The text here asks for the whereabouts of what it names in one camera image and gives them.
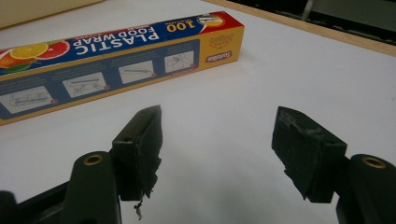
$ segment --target instruction diagram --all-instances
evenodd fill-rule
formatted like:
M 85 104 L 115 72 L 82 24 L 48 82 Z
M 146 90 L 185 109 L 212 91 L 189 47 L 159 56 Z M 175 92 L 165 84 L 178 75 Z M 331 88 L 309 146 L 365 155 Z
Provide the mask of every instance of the instruction diagram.
M 63 84 L 72 98 L 102 91 L 106 87 L 106 82 L 101 72 L 68 79 L 63 81 Z
M 177 70 L 191 68 L 194 65 L 194 51 L 174 54 L 165 57 L 165 72 L 175 72 Z
M 0 103 L 11 113 L 51 104 L 52 97 L 43 86 L 0 96 Z
M 123 84 L 155 76 L 152 61 L 129 64 L 120 67 L 119 72 Z

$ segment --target lemon slice illustration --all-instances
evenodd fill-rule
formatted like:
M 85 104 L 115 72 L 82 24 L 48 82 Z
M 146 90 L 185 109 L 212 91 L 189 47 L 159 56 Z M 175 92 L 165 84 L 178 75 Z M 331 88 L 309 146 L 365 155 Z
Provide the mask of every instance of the lemon slice illustration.
M 47 43 L 27 45 L 13 49 L 9 55 L 14 59 L 31 59 L 46 52 L 49 48 Z

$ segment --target white tabletop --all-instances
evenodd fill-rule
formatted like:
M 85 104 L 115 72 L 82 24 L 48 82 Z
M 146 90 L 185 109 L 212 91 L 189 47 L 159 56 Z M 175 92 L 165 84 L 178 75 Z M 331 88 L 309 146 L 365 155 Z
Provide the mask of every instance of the white tabletop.
M 337 223 L 304 201 L 271 149 L 279 105 L 396 163 L 396 58 L 198 0 L 106 0 L 0 31 L 0 49 L 225 10 L 245 24 L 236 63 L 0 127 L 0 189 L 24 201 L 109 151 L 140 109 L 163 109 L 163 162 L 139 223 Z M 137 223 L 122 203 L 123 223 Z

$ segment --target yellow box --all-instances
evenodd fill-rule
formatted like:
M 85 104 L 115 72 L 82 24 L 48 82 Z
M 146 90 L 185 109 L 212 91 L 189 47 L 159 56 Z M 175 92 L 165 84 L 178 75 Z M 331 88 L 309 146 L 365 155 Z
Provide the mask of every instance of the yellow box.
M 226 12 L 0 50 L 0 125 L 238 59 Z

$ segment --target orange fruit illustration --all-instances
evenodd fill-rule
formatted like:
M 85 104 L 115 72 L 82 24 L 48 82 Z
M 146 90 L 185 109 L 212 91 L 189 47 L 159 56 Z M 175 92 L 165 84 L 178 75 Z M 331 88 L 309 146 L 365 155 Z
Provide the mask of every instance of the orange fruit illustration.
M 19 64 L 27 64 L 27 63 L 34 63 L 36 59 L 15 59 L 9 55 L 9 53 L 5 54 L 3 57 L 0 58 L 0 67 L 1 68 L 10 68 Z

